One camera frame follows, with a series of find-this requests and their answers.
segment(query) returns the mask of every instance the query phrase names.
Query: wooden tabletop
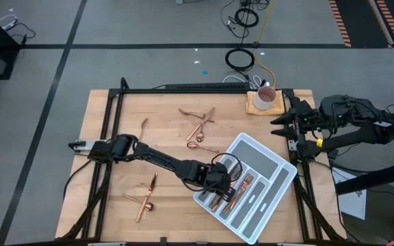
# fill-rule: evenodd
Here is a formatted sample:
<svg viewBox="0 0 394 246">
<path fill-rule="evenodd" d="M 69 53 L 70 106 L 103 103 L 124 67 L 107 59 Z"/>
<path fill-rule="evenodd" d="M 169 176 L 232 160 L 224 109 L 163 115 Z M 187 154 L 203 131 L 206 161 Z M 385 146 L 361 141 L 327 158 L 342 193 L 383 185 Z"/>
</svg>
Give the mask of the wooden tabletop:
<svg viewBox="0 0 394 246">
<path fill-rule="evenodd" d="M 99 138 L 107 93 L 107 90 L 90 92 L 80 139 Z M 310 90 L 295 90 L 295 94 L 314 107 Z M 198 124 L 199 119 L 181 115 L 177 108 L 204 113 L 215 107 L 212 117 L 215 123 L 206 123 L 202 146 L 224 152 L 238 134 L 247 133 L 276 154 L 288 159 L 285 138 L 270 134 L 270 131 L 282 127 L 270 124 L 277 116 L 249 115 L 246 113 L 246 101 L 246 94 L 126 94 L 118 134 L 139 136 L 140 125 L 148 118 L 142 142 L 177 159 L 196 159 L 209 163 L 214 153 L 200 149 L 190 150 L 186 147 L 185 138 Z M 328 163 L 325 154 L 318 156 L 317 160 Z M 85 157 L 76 156 L 72 172 L 85 162 Z M 314 163 L 310 166 L 317 207 L 337 233 L 345 237 L 345 230 L 339 223 L 337 197 L 330 170 Z M 69 184 L 56 236 L 67 233 L 85 209 L 93 169 L 93 164 L 87 166 Z M 145 212 L 142 220 L 136 223 L 135 218 L 140 205 L 129 201 L 121 194 L 126 193 L 143 200 L 155 172 L 159 172 L 157 186 L 149 200 L 155 205 L 155 210 Z M 160 237 L 166 236 L 169 242 L 242 242 L 238 236 L 197 205 L 192 195 L 193 192 L 185 188 L 172 172 L 151 163 L 133 161 L 114 164 L 101 240 L 156 242 Z M 311 214 L 306 205 L 305 210 L 310 237 L 314 238 Z M 96 216 L 97 211 L 92 216 L 91 236 L 94 234 Z M 259 242 L 302 242 L 293 185 L 270 217 Z"/>
</svg>

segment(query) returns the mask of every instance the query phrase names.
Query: white mug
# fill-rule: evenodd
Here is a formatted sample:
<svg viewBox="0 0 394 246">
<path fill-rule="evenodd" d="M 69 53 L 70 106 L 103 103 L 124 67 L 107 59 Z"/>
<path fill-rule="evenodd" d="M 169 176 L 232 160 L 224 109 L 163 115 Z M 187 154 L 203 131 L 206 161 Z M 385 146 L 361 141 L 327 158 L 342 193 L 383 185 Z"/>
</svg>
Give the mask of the white mug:
<svg viewBox="0 0 394 246">
<path fill-rule="evenodd" d="M 267 110 L 273 106 L 275 99 L 276 90 L 267 82 L 258 89 L 257 94 L 253 98 L 253 104 L 257 109 Z"/>
</svg>

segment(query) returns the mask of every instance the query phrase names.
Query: copper knife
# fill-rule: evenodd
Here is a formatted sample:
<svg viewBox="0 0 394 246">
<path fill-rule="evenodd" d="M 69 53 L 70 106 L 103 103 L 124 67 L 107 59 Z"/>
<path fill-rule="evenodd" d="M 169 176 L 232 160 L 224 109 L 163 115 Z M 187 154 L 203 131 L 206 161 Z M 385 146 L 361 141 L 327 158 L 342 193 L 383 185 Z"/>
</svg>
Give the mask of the copper knife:
<svg viewBox="0 0 394 246">
<path fill-rule="evenodd" d="M 141 204 L 140 211 L 137 214 L 136 222 L 141 221 L 142 214 L 144 213 L 145 205 L 147 205 L 147 202 L 148 202 L 148 198 L 150 197 L 151 193 L 153 193 L 153 190 L 155 189 L 156 180 L 157 180 L 157 172 L 155 173 L 155 176 L 153 176 L 153 179 L 151 180 L 150 187 L 148 188 L 148 191 L 147 191 L 147 194 L 145 195 L 144 201 Z"/>
<path fill-rule="evenodd" d="M 192 138 L 192 136 L 196 133 L 196 131 L 197 131 L 200 127 L 203 127 L 203 124 L 204 124 L 205 122 L 207 122 L 209 119 L 211 119 L 211 117 L 212 117 L 214 111 L 215 111 L 215 107 L 213 107 L 213 108 L 205 115 L 205 117 L 204 117 L 203 120 L 200 122 L 200 124 L 198 124 L 198 125 L 195 127 L 194 130 L 192 130 L 192 132 L 191 132 L 191 133 L 188 135 L 188 137 L 186 138 L 186 141 L 189 141 L 189 140 Z"/>
</svg>

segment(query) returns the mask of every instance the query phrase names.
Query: gray floor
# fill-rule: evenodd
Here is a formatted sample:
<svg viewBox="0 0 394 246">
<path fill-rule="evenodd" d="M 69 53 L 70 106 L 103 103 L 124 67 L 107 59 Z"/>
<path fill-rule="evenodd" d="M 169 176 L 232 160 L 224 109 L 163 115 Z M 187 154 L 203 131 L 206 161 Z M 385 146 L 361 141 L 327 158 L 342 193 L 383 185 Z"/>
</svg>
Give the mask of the gray floor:
<svg viewBox="0 0 394 246">
<path fill-rule="evenodd" d="M 221 7 L 227 2 L 176 5 L 174 0 L 88 0 L 75 43 L 237 43 L 220 22 Z M 13 8 L 20 21 L 38 33 L 29 44 L 64 44 L 79 4 L 80 0 L 4 0 L 0 1 L 0 18 Z M 235 8 L 227 8 L 225 18 Z M 264 19 L 265 11 L 259 16 Z M 253 42 L 260 29 L 252 28 L 245 42 Z M 262 42 L 341 44 L 342 39 L 327 0 L 284 0 L 276 3 Z M 22 50 L 12 78 L 0 81 L 0 227 L 62 51 Z M 79 135 L 90 90 L 118 87 L 120 77 L 131 88 L 220 82 L 227 75 L 237 75 L 224 63 L 226 52 L 71 50 L 6 244 L 53 239 L 73 160 L 67 143 Z M 278 88 L 312 89 L 316 103 L 333 94 L 368 98 L 378 108 L 394 103 L 393 49 L 260 49 L 259 53 L 263 53 L 260 60 L 276 73 Z M 233 59 L 241 63 L 245 57 Z M 249 74 L 271 79 L 258 67 Z M 338 161 L 366 170 L 391 166 L 394 141 L 386 146 L 358 146 Z"/>
</svg>

